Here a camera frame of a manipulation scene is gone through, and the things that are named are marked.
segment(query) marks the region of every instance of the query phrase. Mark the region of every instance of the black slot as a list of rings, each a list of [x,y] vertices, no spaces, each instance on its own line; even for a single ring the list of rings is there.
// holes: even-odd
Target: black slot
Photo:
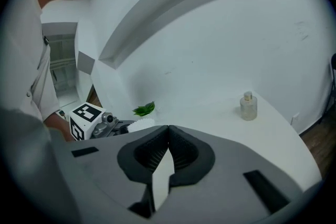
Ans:
[[[129,180],[152,184],[152,174],[168,149],[168,126],[123,146],[117,155],[120,168]]]
[[[175,170],[169,179],[169,190],[172,187],[196,184],[210,172],[216,159],[207,143],[174,125],[169,126],[169,150]]]
[[[76,158],[76,157],[84,156],[84,155],[97,152],[97,151],[98,149],[92,146],[92,147],[82,148],[81,150],[71,151],[71,153]]]
[[[289,204],[289,200],[260,171],[243,175],[271,214]]]
[[[128,209],[144,218],[150,218],[155,212],[152,185],[147,185],[141,201],[132,204]]]

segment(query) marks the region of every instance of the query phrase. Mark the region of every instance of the perfume bottle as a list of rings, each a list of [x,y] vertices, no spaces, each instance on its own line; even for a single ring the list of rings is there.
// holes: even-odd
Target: perfume bottle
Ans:
[[[257,117],[257,98],[252,92],[245,92],[240,100],[240,111],[245,121],[254,120]]]

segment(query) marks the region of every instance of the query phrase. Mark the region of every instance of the white cloth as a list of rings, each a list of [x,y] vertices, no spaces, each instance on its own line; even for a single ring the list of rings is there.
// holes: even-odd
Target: white cloth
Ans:
[[[9,0],[1,20],[0,106],[44,121],[59,109],[38,0]]]
[[[153,119],[141,119],[133,122],[127,127],[129,133],[140,131],[155,126],[155,121]]]

